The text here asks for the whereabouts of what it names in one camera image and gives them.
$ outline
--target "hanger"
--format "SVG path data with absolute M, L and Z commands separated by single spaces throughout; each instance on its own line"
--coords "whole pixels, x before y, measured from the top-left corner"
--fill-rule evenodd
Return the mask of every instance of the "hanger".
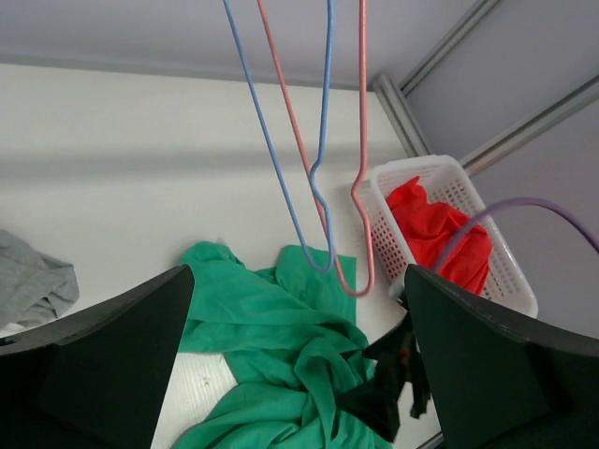
M 285 83 L 285 76 L 283 74 L 283 69 L 281 68 L 281 63 L 279 62 L 279 58 L 277 55 L 276 46 L 274 44 L 274 39 L 272 37 L 272 32 L 270 30 L 269 18 L 266 12 L 266 8 L 264 7 L 264 0 L 257 0 L 258 8 L 260 9 L 260 16 L 262 18 L 262 23 L 264 24 L 264 31 L 266 32 L 267 40 L 269 41 L 270 53 L 272 55 L 272 61 L 274 62 L 274 66 L 277 72 L 277 77 L 279 79 L 279 83 L 281 85 L 281 91 L 283 93 L 283 98 L 285 100 L 285 106 L 287 108 L 287 113 L 289 115 L 289 121 L 291 122 L 291 127 L 293 128 L 293 134 L 295 136 L 296 142 L 298 144 L 298 151 L 301 157 L 301 162 L 303 164 L 304 170 L 306 172 L 306 176 L 309 179 L 311 188 L 314 193 L 314 203 L 316 204 L 316 208 L 318 209 L 318 215 L 320 216 L 320 221 L 323 225 L 323 229 L 326 229 L 327 236 L 330 236 L 332 240 L 332 226 L 330 222 L 330 217 L 327 214 L 327 210 L 325 209 L 323 212 L 322 207 L 322 199 L 319 197 L 318 191 L 314 186 L 314 172 L 317 169 L 318 159 L 316 163 L 312 167 L 310 167 L 310 159 L 306 152 L 305 146 L 303 144 L 303 140 L 301 138 L 300 129 L 298 127 L 298 121 L 295 116 L 295 112 L 293 111 L 293 107 L 291 105 L 291 98 L 289 95 L 289 91 L 287 90 L 287 86 Z M 327 52 L 329 52 L 331 45 L 331 39 L 329 37 L 332 35 L 332 22 L 334 20 L 334 1 L 328 0 L 328 14 L 329 14 L 329 29 L 327 32 Z M 341 264 L 339 263 L 339 258 L 337 254 L 334 255 L 335 261 L 335 269 L 337 271 L 337 275 L 339 277 L 339 282 L 341 284 L 342 289 L 345 293 L 351 297 L 364 297 L 368 295 L 374 285 L 374 255 L 373 255 L 373 238 L 371 235 L 371 224 L 370 218 L 368 216 L 368 212 L 361 204 L 358 196 L 358 189 L 361 182 L 364 180 L 366 175 L 366 171 L 368 169 L 368 139 L 367 139 L 367 97 L 366 97 L 366 61 L 367 61 L 367 49 L 366 49 L 366 0 L 360 0 L 359 2 L 359 122 L 360 122 L 360 165 L 359 171 L 356 176 L 356 180 L 354 181 L 351 188 L 351 196 L 358 209 L 359 215 L 362 219 L 364 226 L 364 237 L 366 242 L 366 253 L 367 253 L 367 261 L 368 261 L 368 283 L 366 287 L 357 292 L 351 289 L 347 285 L 345 281 L 345 276 L 343 274 L 343 270 Z M 330 72 L 330 59 L 325 62 L 325 86 L 327 86 L 327 90 L 323 88 L 323 108 L 325 106 L 325 95 L 329 96 L 329 87 L 328 83 L 330 79 L 327 78 L 327 74 Z M 323 122 L 321 121 L 321 139 L 319 141 L 319 154 L 320 154 L 320 146 L 323 146 L 323 154 L 324 154 L 324 138 L 323 138 Z
M 299 243 L 301 244 L 301 248 L 308 260 L 308 264 L 310 267 L 319 272 L 319 273 L 328 273 L 333 268 L 334 263 L 334 255 L 335 255 L 335 245 L 333 240 L 332 233 L 332 221 L 330 218 L 330 210 L 329 205 L 325 198 L 318 192 L 318 190 L 314 186 L 314 175 L 318 170 L 322 162 L 325 158 L 325 140 L 327 136 L 327 113 L 329 110 L 329 87 L 330 87 L 330 60 L 332 56 L 332 34 L 333 34 L 333 14 L 332 14 L 332 1 L 329 0 L 329 27 L 327 31 L 327 56 L 325 61 L 325 78 L 324 78 L 324 86 L 323 86 L 323 99 L 322 99 L 322 109 L 320 113 L 320 139 L 318 144 L 318 157 L 316 158 L 316 162 L 311 167 L 309 180 L 312 188 L 312 192 L 314 195 L 314 200 L 317 202 L 317 206 L 320 208 L 319 210 L 324 210 L 325 215 L 325 232 L 327 236 L 327 244 L 329 246 L 329 261 L 325 267 L 319 267 L 315 261 L 312 259 L 310 255 L 308 245 L 306 244 L 306 240 L 301 232 L 300 223 L 298 221 L 298 216 L 295 213 L 293 202 L 291 201 L 291 197 L 287 190 L 287 186 L 285 184 L 285 178 L 283 176 L 283 172 L 281 170 L 281 166 L 279 165 L 279 159 L 277 157 L 276 151 L 274 150 L 274 145 L 272 144 L 272 139 L 270 138 L 269 128 L 266 125 L 266 120 L 264 118 L 264 114 L 262 113 L 262 108 L 260 107 L 260 102 L 257 97 L 256 87 L 254 85 L 254 79 L 252 77 L 252 72 L 250 71 L 250 67 L 247 64 L 247 60 L 245 58 L 245 52 L 243 51 L 243 47 L 241 45 L 241 39 L 239 33 L 237 31 L 237 25 L 235 24 L 235 18 L 233 17 L 233 11 L 231 10 L 231 6 L 228 0 L 223 0 L 223 4 L 225 6 L 226 16 L 228 18 L 229 25 L 231 27 L 231 32 L 233 33 L 233 38 L 235 39 L 235 46 L 237 47 L 237 51 L 240 56 L 241 65 L 243 67 L 243 72 L 245 74 L 245 79 L 247 80 L 248 87 L 250 89 L 250 94 L 252 96 L 252 100 L 254 101 L 254 106 L 256 107 L 256 113 L 258 116 L 258 120 L 260 121 L 260 127 L 262 128 L 262 133 L 264 134 L 264 139 L 266 140 L 267 147 L 269 149 L 270 159 L 272 161 L 272 165 L 274 166 L 274 171 L 277 175 L 277 180 L 279 181 L 279 185 L 281 186 L 281 191 L 283 192 L 283 197 L 285 198 L 285 203 L 287 205 L 287 209 L 289 210 L 289 215 L 291 216 L 291 221 L 293 222 L 293 226 L 296 229 L 296 234 L 298 235 Z

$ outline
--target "gray cloth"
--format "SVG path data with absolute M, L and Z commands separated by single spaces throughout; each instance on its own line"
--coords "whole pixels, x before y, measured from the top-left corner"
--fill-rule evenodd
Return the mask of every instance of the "gray cloth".
M 0 329 L 39 326 L 64 314 L 79 298 L 72 265 L 36 253 L 0 230 Z

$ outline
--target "red cloth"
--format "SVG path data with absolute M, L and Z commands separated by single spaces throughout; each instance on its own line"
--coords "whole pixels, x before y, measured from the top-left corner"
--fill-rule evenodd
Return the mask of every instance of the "red cloth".
M 419 177 L 395 189 L 387 203 L 419 265 L 432 268 L 451 238 L 470 219 L 446 203 L 427 202 Z M 492 244 L 477 225 L 461 240 L 441 269 L 441 276 L 479 295 L 489 275 Z

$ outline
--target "laundry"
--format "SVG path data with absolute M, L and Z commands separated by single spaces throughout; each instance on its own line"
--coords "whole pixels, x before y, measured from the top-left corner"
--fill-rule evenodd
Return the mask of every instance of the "laundry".
M 395 189 L 387 203 L 416 262 L 433 268 L 451 238 L 470 219 L 443 203 L 430 203 L 419 177 Z M 442 266 L 441 276 L 476 294 L 485 288 L 492 244 L 485 228 L 477 225 L 462 239 Z
M 79 299 L 72 265 L 37 253 L 0 230 L 0 329 L 39 326 L 63 315 Z
M 319 264 L 328 254 L 310 250 Z M 356 261 L 340 256 L 355 286 Z M 177 449 L 388 447 L 337 409 L 336 395 L 373 375 L 361 354 L 356 301 L 334 272 L 310 269 L 287 246 L 274 268 L 250 271 L 224 245 L 201 242 L 182 258 L 196 286 L 181 352 L 223 353 L 238 385 Z

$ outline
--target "white basket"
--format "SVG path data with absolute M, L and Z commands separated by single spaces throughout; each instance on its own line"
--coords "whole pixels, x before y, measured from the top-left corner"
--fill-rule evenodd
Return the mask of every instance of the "white basket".
M 387 278 L 393 282 L 416 260 L 410 251 L 386 198 L 400 185 L 419 176 L 420 185 L 430 202 L 443 201 L 472 216 L 485 208 L 470 178 L 460 164 L 449 156 L 426 156 L 403 159 L 376 167 L 371 174 L 371 188 L 362 192 L 371 218 L 373 244 Z M 481 223 L 493 244 L 489 276 L 482 293 L 512 310 L 536 317 L 538 305 L 533 290 L 524 278 L 516 259 L 493 220 Z

